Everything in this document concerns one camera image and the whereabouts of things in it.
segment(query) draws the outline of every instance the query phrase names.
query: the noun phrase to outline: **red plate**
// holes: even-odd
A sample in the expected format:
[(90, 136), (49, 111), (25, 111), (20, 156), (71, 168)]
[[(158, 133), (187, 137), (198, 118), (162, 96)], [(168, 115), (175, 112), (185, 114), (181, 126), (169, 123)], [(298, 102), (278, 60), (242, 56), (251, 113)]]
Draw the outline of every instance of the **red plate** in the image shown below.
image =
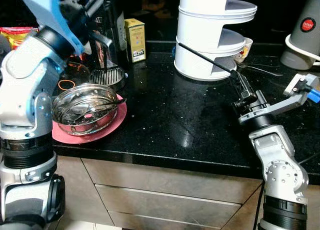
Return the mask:
[(121, 103), (118, 105), (117, 113), (113, 121), (110, 123), (109, 126), (97, 131), (93, 134), (86, 135), (86, 136), (73, 136), (65, 131), (61, 130), (58, 124), (55, 121), (53, 123), (52, 129), (52, 138), (57, 140), (58, 142), (65, 143), (65, 144), (84, 144), (89, 143), (98, 139), (101, 139), (108, 134), (112, 133), (120, 124), (124, 121), (127, 114), (127, 104)]

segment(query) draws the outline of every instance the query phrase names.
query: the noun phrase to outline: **spoon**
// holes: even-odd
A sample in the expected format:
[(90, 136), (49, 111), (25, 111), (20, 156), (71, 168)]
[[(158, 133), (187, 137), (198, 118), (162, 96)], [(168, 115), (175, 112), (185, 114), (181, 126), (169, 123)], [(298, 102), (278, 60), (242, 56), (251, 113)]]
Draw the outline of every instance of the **spoon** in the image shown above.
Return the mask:
[(273, 73), (273, 72), (270, 72), (270, 71), (266, 71), (266, 70), (263, 70), (263, 69), (261, 69), (261, 68), (257, 68), (257, 67), (255, 67), (255, 66), (250, 66), (249, 64), (247, 64), (247, 63), (245, 63), (245, 62), (241, 62), (241, 63), (237, 62), (236, 65), (237, 65), (239, 68), (241, 68), (241, 69), (244, 69), (244, 68), (252, 68), (252, 69), (258, 70), (258, 71), (260, 71), (260, 72), (262, 72), (262, 73), (265, 73), (265, 74), (269, 74), (269, 75), (271, 75), (271, 76), (274, 76), (274, 77), (282, 77), (282, 76), (283, 76), (283, 74), (281, 74), (281, 73)]

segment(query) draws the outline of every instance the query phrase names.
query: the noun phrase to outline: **red logo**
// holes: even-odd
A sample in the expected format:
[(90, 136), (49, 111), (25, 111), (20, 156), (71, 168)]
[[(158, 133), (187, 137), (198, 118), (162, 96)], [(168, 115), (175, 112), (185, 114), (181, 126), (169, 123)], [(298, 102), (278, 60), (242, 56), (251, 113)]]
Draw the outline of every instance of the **red logo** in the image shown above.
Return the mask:
[(311, 17), (308, 17), (302, 21), (301, 30), (305, 33), (310, 32), (312, 29), (315, 28), (315, 26), (316, 26), (315, 20), (313, 20)]

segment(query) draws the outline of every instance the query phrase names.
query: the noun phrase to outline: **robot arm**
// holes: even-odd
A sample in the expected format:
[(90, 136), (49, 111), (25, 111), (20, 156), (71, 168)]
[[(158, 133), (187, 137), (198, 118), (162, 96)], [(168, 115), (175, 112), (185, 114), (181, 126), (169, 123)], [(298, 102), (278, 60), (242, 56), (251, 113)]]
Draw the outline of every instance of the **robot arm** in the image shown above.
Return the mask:
[(0, 229), (41, 229), (65, 210), (65, 183), (54, 174), (51, 95), (65, 60), (89, 39), (87, 22), (104, 0), (23, 0), (45, 24), (2, 61)]
[(295, 160), (294, 147), (283, 126), (273, 124), (273, 116), (301, 106), (307, 98), (318, 103), (320, 94), (315, 88), (320, 87), (319, 79), (296, 74), (284, 91), (290, 97), (274, 105), (267, 103), (261, 91), (253, 93), (245, 78), (240, 79), (240, 85), (240, 100), (234, 104), (242, 112), (238, 120), (252, 131), (249, 139), (261, 160), (266, 182), (259, 229), (305, 230), (308, 200), (303, 192), (308, 175)]

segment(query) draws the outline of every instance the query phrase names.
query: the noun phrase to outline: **metal pot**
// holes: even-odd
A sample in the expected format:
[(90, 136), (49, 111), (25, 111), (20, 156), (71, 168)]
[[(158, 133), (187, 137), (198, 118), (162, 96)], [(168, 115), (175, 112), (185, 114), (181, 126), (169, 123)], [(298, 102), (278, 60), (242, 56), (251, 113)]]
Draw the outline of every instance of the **metal pot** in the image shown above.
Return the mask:
[(84, 83), (58, 95), (52, 104), (52, 117), (70, 135), (93, 134), (116, 117), (117, 100), (112, 88)]

